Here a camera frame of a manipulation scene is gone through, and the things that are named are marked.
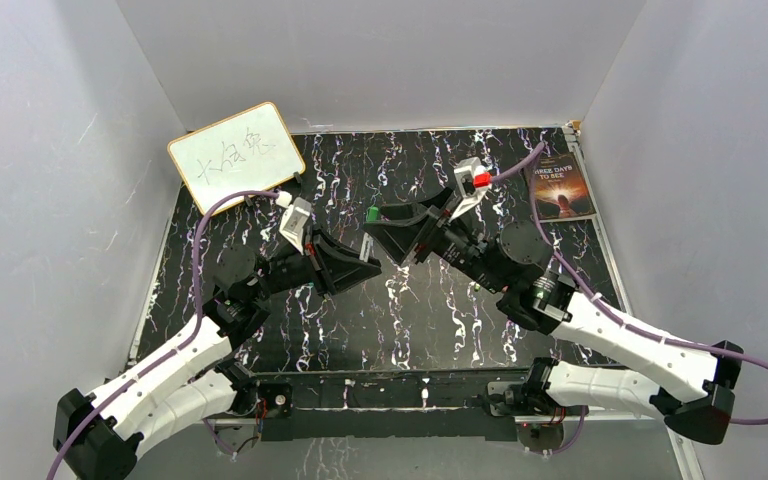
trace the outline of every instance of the small whiteboard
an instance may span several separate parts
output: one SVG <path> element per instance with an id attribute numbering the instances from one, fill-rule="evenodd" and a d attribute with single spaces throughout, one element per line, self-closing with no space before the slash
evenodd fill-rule
<path id="1" fill-rule="evenodd" d="M 269 190 L 305 170 L 284 120 L 269 102 L 172 140 L 167 150 L 202 214 L 232 193 Z M 242 201 L 232 200 L 216 213 Z"/>

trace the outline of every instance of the gray floor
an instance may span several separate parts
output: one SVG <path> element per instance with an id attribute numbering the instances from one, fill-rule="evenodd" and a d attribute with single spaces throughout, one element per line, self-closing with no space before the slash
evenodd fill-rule
<path id="1" fill-rule="evenodd" d="M 573 423 L 567 422 L 567 428 Z M 262 443 L 232 463 L 196 425 L 151 450 L 129 480 L 160 479 L 679 479 L 662 423 L 588 421 L 548 461 L 480 438 L 325 438 Z"/>

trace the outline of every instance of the green cap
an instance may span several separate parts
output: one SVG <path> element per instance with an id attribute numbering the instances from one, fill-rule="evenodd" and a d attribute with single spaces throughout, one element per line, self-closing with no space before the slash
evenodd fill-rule
<path id="1" fill-rule="evenodd" d="M 374 222 L 378 220 L 378 207 L 369 207 L 366 211 L 366 221 Z"/>

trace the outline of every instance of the book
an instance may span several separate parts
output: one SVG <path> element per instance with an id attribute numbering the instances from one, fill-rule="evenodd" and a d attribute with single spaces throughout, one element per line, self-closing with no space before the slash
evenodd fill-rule
<path id="1" fill-rule="evenodd" d="M 574 154 L 543 157 L 539 162 L 534 196 L 541 222 L 574 220 L 596 213 Z"/>

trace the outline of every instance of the marble pattern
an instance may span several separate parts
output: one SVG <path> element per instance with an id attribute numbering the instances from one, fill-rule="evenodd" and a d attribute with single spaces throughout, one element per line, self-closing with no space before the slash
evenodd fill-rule
<path id="1" fill-rule="evenodd" d="M 478 156 L 491 172 L 525 157 L 540 140 L 547 153 L 568 151 L 560 128 L 442 130 L 297 135 L 307 171 L 302 185 L 282 188 L 314 206 L 314 219 L 337 239 L 360 248 L 367 207 L 429 197 L 453 178 L 453 166 Z M 257 201 L 216 216 L 202 240 L 202 260 L 216 262 L 224 247 L 245 242 L 269 256 L 278 243 L 279 208 Z M 494 185 L 476 208 L 488 235 L 515 218 L 530 218 L 522 178 Z M 174 335 L 193 314 L 190 248 L 200 218 L 181 189 L 141 334 L 138 358 Z M 547 225 L 560 250 L 574 260 L 606 300 L 617 304 L 596 230 L 590 220 Z M 436 256 L 393 264 L 380 249 L 379 277 L 333 298 L 312 287 L 273 295 L 272 315 L 236 353 L 258 372 L 454 369 L 528 366 L 536 356 L 605 363 L 590 349 L 527 332 L 496 311 L 496 298 Z"/>

